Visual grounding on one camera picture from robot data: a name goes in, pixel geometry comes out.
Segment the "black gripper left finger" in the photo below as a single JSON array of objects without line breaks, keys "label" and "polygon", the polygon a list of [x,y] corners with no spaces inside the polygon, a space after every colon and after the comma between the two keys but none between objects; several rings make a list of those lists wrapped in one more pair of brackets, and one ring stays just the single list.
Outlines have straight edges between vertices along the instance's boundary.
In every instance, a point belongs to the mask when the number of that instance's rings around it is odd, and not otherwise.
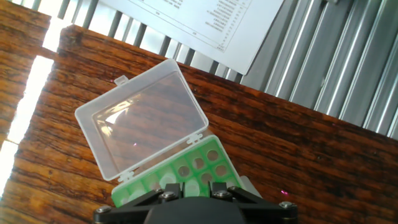
[{"label": "black gripper left finger", "polygon": [[118,208],[104,205],[93,212],[93,223],[144,223],[158,205],[184,198],[184,183],[166,184],[151,190]]}]

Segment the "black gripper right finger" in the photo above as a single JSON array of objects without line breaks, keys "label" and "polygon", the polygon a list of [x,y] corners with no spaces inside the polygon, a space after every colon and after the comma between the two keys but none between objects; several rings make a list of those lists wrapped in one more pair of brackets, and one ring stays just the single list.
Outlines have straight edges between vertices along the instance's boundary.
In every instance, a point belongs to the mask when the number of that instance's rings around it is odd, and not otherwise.
[{"label": "black gripper right finger", "polygon": [[221,211],[228,212],[229,216],[237,215],[243,219],[243,223],[298,223],[296,204],[287,201],[271,203],[241,187],[228,187],[226,182],[212,182],[210,197],[232,205],[231,208],[223,205]]}]

